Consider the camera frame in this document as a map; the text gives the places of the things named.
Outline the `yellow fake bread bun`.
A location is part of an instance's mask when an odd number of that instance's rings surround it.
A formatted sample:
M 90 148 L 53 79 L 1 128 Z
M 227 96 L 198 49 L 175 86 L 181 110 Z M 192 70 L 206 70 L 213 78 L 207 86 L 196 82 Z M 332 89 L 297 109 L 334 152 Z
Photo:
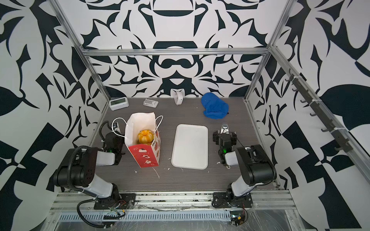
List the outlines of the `yellow fake bread bun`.
M 151 144 L 154 140 L 154 133 L 151 130 L 142 130 L 138 133 L 140 144 Z

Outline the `red white paper bag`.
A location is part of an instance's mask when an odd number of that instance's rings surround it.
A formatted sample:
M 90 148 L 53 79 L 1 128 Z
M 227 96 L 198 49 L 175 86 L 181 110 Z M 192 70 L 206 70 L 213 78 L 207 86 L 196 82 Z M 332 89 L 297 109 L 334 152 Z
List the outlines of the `red white paper bag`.
M 122 120 L 125 124 L 124 134 L 117 132 L 114 125 Z M 128 120 L 118 117 L 111 125 L 112 132 L 124 139 L 124 144 L 141 168 L 157 167 L 160 164 L 161 137 L 159 127 L 163 116 L 155 113 L 134 113 Z

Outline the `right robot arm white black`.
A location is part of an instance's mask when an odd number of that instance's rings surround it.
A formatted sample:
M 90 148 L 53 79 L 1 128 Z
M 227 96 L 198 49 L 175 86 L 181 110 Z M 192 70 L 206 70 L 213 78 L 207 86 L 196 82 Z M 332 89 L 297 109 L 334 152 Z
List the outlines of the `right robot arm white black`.
M 268 185 L 277 178 L 277 171 L 261 145 L 235 147 L 238 141 L 233 132 L 213 133 L 213 142 L 219 146 L 221 164 L 240 169 L 240 177 L 227 190 L 230 200 L 245 197 L 257 186 Z

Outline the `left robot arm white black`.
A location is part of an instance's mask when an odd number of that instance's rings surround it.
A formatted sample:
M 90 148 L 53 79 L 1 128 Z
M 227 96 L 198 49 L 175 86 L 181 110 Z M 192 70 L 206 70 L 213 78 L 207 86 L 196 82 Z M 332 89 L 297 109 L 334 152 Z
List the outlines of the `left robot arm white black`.
M 99 177 L 96 167 L 118 165 L 123 145 L 124 138 L 111 132 L 106 135 L 102 149 L 86 145 L 69 149 L 54 172 L 54 185 L 98 199 L 120 200 L 117 185 Z

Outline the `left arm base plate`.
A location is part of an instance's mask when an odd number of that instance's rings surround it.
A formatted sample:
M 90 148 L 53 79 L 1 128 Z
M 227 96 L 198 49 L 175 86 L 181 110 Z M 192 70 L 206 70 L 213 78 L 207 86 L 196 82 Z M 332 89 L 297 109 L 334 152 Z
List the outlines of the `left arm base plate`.
M 129 209 L 135 205 L 135 193 L 120 193 L 118 197 L 98 198 L 94 204 L 94 210 Z

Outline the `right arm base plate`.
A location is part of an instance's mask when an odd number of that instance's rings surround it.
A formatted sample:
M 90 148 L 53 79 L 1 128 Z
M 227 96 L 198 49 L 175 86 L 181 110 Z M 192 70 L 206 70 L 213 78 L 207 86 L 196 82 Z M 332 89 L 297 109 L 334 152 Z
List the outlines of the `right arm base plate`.
M 252 208 L 250 194 L 242 197 L 235 197 L 229 193 L 213 193 L 212 206 L 214 208 Z

